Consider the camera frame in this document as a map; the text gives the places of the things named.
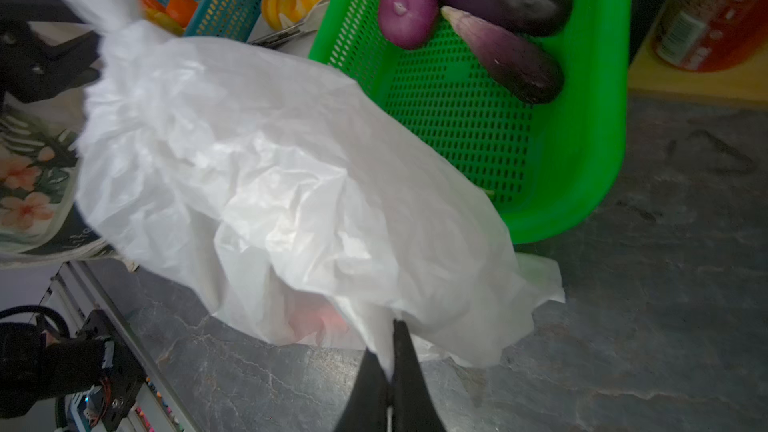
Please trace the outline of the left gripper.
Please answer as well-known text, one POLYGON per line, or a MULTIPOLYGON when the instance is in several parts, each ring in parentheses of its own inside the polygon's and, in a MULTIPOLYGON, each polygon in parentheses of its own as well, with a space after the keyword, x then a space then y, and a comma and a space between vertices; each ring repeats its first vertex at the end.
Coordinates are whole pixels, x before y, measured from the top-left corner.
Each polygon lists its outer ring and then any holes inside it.
POLYGON ((61 0, 1 0, 1 95, 32 103, 97 80, 97 33, 50 45, 30 26, 80 21, 61 0))

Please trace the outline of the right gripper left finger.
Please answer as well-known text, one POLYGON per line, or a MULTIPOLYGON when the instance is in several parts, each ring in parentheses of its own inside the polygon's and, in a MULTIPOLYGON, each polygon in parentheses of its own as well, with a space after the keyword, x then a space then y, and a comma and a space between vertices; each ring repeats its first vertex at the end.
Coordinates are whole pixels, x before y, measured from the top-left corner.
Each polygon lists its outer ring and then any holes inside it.
POLYGON ((389 381, 377 356, 366 349, 334 432, 387 432, 389 381))

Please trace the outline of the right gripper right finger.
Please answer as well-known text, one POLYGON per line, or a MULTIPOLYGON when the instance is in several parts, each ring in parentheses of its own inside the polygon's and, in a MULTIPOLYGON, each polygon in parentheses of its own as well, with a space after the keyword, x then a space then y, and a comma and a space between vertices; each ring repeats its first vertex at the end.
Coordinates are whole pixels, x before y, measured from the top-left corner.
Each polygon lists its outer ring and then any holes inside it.
POLYGON ((392 430, 445 432, 404 321, 394 321, 394 372, 391 380, 392 430))

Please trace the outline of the red toy tomato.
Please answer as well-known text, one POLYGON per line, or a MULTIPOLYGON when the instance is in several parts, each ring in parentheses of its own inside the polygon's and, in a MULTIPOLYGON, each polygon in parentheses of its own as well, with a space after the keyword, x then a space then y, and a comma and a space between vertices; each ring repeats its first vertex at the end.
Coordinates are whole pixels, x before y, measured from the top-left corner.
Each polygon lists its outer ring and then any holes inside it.
POLYGON ((288 323, 296 343, 319 347, 350 347, 349 326, 326 297, 294 292, 286 307, 288 323))

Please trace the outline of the beige canvas tote bag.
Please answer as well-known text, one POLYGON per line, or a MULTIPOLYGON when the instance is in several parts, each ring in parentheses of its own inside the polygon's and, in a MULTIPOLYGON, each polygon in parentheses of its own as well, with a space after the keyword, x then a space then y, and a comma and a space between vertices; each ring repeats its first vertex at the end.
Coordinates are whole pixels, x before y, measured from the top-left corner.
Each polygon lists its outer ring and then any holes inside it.
POLYGON ((117 258, 75 205, 75 141, 85 118, 81 86, 40 103, 3 95, 1 267, 117 258))

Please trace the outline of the white plastic grocery bag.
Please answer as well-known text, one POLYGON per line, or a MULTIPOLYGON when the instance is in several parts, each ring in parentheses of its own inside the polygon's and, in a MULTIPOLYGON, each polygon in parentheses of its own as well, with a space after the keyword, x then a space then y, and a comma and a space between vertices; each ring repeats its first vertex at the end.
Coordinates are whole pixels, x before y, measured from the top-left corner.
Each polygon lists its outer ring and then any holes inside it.
POLYGON ((320 63, 178 38, 137 0, 62 0, 100 35, 85 91, 76 205, 125 259, 208 312, 294 344, 294 292, 326 297, 349 348, 394 369, 394 321, 421 359, 499 362, 565 293, 517 254, 486 193, 320 63))

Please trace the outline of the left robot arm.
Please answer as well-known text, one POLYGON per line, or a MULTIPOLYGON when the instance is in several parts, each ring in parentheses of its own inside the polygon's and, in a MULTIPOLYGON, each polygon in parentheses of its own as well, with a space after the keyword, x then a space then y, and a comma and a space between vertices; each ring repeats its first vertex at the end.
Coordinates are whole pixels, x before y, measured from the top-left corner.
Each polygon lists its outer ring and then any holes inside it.
MULTIPOLYGON (((1 0, 1 95, 28 104, 95 82, 100 38, 87 32, 57 45, 45 42, 33 21, 76 23, 61 0, 1 0)), ((16 230, 49 221, 50 194, 37 192, 45 163, 72 165, 56 142, 23 134, 1 153, 1 220, 16 230)), ((55 421, 68 428, 65 398, 99 386, 104 399, 93 421, 116 430, 128 415, 145 373, 124 339, 98 312, 86 328, 71 333, 63 316, 42 305, 8 308, 1 313, 1 416, 26 415, 38 402, 55 402, 55 421)))

